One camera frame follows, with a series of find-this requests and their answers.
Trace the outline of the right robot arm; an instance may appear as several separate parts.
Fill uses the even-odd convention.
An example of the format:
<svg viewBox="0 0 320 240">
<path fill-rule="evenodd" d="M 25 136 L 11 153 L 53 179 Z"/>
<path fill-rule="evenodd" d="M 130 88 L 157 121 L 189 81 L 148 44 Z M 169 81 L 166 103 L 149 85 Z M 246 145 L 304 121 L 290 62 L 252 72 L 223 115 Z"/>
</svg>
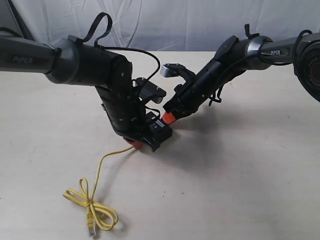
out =
<svg viewBox="0 0 320 240">
<path fill-rule="evenodd" d="M 170 125 L 197 112 L 206 100 L 220 103 L 224 85 L 249 70 L 262 71 L 270 66 L 292 65 L 304 89 L 317 101 L 320 99 L 320 35 L 305 29 L 298 36 L 273 41 L 251 34 L 244 26 L 246 39 L 235 35 L 224 41 L 214 57 L 194 73 L 178 63 L 166 63 L 161 75 L 182 77 L 184 84 L 174 88 L 174 96 L 163 106 L 162 120 Z"/>
</svg>

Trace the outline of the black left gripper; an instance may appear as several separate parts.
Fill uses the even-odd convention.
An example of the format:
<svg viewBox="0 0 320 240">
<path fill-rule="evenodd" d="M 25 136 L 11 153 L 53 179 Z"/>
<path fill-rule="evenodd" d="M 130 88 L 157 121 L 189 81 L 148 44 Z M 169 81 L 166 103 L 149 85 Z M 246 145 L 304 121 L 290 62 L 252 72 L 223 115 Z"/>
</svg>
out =
<svg viewBox="0 0 320 240">
<path fill-rule="evenodd" d="M 152 151 L 156 151 L 160 147 L 160 140 L 152 130 L 152 124 L 155 122 L 152 117 L 156 115 L 147 111 L 148 109 L 148 107 L 113 107 L 112 128 L 136 150 L 147 145 Z"/>
</svg>

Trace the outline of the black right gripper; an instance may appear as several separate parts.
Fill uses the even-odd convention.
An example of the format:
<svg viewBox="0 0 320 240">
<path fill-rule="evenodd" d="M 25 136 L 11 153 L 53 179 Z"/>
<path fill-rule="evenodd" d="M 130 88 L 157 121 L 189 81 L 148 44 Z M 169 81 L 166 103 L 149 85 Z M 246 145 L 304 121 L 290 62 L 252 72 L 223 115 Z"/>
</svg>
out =
<svg viewBox="0 0 320 240">
<path fill-rule="evenodd" d="M 184 84 L 182 87 L 179 87 L 174 96 L 164 104 L 163 108 L 166 112 L 161 119 L 166 124 L 172 124 L 177 120 L 176 118 L 184 118 L 195 113 L 212 93 L 212 84 L 194 83 L 188 86 Z"/>
</svg>

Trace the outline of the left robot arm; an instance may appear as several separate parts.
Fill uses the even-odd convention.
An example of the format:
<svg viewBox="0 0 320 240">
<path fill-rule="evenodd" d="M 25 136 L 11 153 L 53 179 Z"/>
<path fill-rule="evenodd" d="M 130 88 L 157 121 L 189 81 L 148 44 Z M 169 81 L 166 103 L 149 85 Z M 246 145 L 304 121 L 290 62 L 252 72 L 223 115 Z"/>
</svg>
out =
<svg viewBox="0 0 320 240">
<path fill-rule="evenodd" d="M 1 27 L 0 70 L 40 73 L 59 85 L 94 87 L 119 136 L 153 151 L 161 145 L 147 118 L 148 100 L 140 98 L 149 79 L 137 78 L 134 84 L 132 63 L 124 55 L 84 44 L 74 36 L 50 46 Z"/>
</svg>

